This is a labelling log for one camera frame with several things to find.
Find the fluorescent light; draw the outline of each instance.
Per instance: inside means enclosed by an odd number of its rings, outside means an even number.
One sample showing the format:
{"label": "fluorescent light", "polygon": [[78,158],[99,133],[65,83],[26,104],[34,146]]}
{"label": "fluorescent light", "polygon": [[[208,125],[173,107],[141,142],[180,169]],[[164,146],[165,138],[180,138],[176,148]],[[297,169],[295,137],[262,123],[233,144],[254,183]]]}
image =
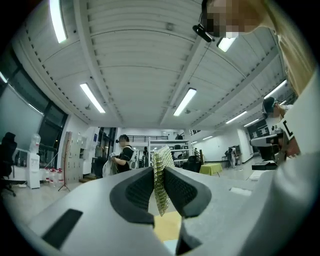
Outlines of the fluorescent light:
{"label": "fluorescent light", "polygon": [[197,93],[197,90],[190,88],[173,115],[176,117],[180,116],[181,112],[184,111],[184,109],[186,108],[186,106],[191,101],[191,99],[195,96],[196,93]]}
{"label": "fluorescent light", "polygon": [[39,114],[41,114],[41,115],[43,115],[44,113],[42,113],[42,112],[40,112],[38,109],[36,109],[34,106],[32,106],[30,103],[28,103],[29,104],[29,106],[31,107],[31,108],[33,108],[35,111],[37,111]]}
{"label": "fluorescent light", "polygon": [[229,120],[228,122],[226,122],[226,124],[231,123],[232,121],[238,119],[239,117],[243,116],[243,115],[246,114],[246,113],[247,113],[247,111],[244,111],[243,113],[237,115],[235,118],[232,118],[231,120]]}
{"label": "fluorescent light", "polygon": [[60,7],[60,0],[50,0],[50,13],[52,24],[58,43],[60,44],[67,39],[64,24],[62,21],[62,13]]}
{"label": "fluorescent light", "polygon": [[246,124],[244,127],[247,127],[247,126],[249,126],[249,125],[251,125],[251,124],[253,124],[253,123],[257,122],[257,121],[259,121],[259,118],[254,120],[254,121],[252,121],[252,122],[250,122],[250,123],[248,123],[248,124]]}
{"label": "fluorescent light", "polygon": [[96,107],[96,109],[99,110],[100,113],[106,113],[104,111],[104,109],[101,107],[101,105],[99,104],[99,102],[97,101],[96,97],[92,94],[88,85],[86,83],[83,83],[83,84],[80,84],[80,87],[85,92],[85,94],[88,96],[88,98],[93,103],[93,105]]}
{"label": "fluorescent light", "polygon": [[8,80],[5,78],[5,76],[1,73],[0,71],[0,78],[2,79],[2,81],[4,81],[4,83],[6,84],[8,82]]}
{"label": "fluorescent light", "polygon": [[275,93],[276,91],[278,91],[282,86],[284,86],[287,83],[287,80],[284,80],[282,83],[280,83],[272,92],[270,92],[269,94],[267,94],[264,99],[269,98],[273,93]]}
{"label": "fluorescent light", "polygon": [[209,136],[209,137],[203,138],[202,140],[204,141],[204,140],[209,139],[209,138],[211,138],[211,137],[212,137],[212,136]]}
{"label": "fluorescent light", "polygon": [[233,44],[233,42],[236,40],[236,37],[233,38],[222,38],[222,40],[218,43],[218,47],[226,52],[230,48],[230,46]]}

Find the table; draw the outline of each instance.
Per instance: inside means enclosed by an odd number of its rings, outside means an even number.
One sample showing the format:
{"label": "table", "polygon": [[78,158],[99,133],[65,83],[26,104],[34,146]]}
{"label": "table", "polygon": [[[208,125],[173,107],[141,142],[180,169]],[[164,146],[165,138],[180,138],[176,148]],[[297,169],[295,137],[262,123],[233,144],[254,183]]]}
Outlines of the table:
{"label": "table", "polygon": [[215,173],[219,175],[219,172],[221,171],[222,171],[221,163],[207,163],[201,166],[199,173],[213,176]]}

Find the ceiling beam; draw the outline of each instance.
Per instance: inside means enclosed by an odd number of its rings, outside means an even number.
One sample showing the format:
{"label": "ceiling beam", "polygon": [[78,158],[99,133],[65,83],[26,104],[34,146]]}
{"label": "ceiling beam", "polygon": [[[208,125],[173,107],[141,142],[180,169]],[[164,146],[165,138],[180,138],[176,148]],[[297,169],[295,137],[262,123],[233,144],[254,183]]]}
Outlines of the ceiling beam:
{"label": "ceiling beam", "polygon": [[[214,107],[212,107],[208,112],[215,112],[222,106],[231,101],[238,93],[240,93],[244,88],[252,83],[252,81],[278,56],[279,51],[277,47],[273,47],[268,55],[260,62],[260,64],[236,87],[232,92],[227,94],[224,99],[220,100]],[[195,120],[191,127],[198,125],[203,120],[207,119],[211,114],[206,113],[197,120]]]}
{"label": "ceiling beam", "polygon": [[190,54],[184,64],[184,67],[181,71],[181,74],[176,82],[175,89],[173,93],[171,94],[170,100],[169,100],[169,107],[166,109],[164,115],[162,116],[160,120],[160,125],[164,123],[166,118],[168,117],[168,114],[171,112],[172,108],[178,97],[180,96],[181,92],[186,87],[190,77],[192,76],[193,72],[195,71],[195,68],[197,64],[199,63],[201,57],[206,51],[207,42],[203,40],[200,36],[196,37],[196,40],[190,50]]}
{"label": "ceiling beam", "polygon": [[115,106],[109,101],[110,93],[106,87],[95,55],[94,46],[92,43],[89,29],[87,1],[73,0],[73,5],[76,27],[86,63],[89,66],[89,70],[93,76],[96,85],[98,86],[98,89],[104,101],[107,103],[108,109],[116,118],[116,120],[120,124],[122,124],[123,120],[120,113],[117,111]]}

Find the white backpack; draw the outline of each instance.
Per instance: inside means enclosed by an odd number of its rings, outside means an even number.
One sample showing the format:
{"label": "white backpack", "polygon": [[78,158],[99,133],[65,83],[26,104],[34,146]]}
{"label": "white backpack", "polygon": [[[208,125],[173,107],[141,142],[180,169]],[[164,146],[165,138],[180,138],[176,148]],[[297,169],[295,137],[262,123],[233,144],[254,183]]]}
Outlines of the white backpack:
{"label": "white backpack", "polygon": [[138,152],[131,148],[130,146],[125,146],[124,148],[129,148],[133,151],[131,159],[127,162],[130,169],[138,168]]}

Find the floor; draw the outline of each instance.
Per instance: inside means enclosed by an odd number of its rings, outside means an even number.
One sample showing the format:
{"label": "floor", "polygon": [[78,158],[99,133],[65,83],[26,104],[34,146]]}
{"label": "floor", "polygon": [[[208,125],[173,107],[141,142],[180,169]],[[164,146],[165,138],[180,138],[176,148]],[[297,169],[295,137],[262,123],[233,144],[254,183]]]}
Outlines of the floor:
{"label": "floor", "polygon": [[[252,164],[262,162],[263,160],[261,157],[253,157],[245,164],[236,166],[235,169],[233,168],[223,168],[223,171],[219,173],[220,177],[224,177],[227,179],[233,180],[248,180],[250,175],[253,173],[252,171]],[[69,184],[68,187],[72,191],[76,187],[80,186],[82,183],[73,183]],[[54,203],[56,200],[64,197],[67,193],[69,193],[66,189],[62,189],[58,191],[57,187],[50,187],[46,184],[41,184],[39,189],[28,189],[28,188],[20,188],[15,186],[13,188],[14,192],[16,193],[16,197],[13,197],[9,192],[3,191],[3,201],[7,207],[7,210],[11,214],[12,217],[17,219],[18,221],[23,222],[24,224],[28,225],[32,218],[47,208],[49,205]],[[149,202],[149,212],[154,216],[159,215],[156,198],[154,192],[150,197]],[[174,215],[176,212],[175,207],[172,203],[169,204],[168,209],[166,210],[166,214]],[[168,247],[168,249],[172,252],[175,250],[175,246],[177,244],[177,240],[166,240],[164,244]]]}

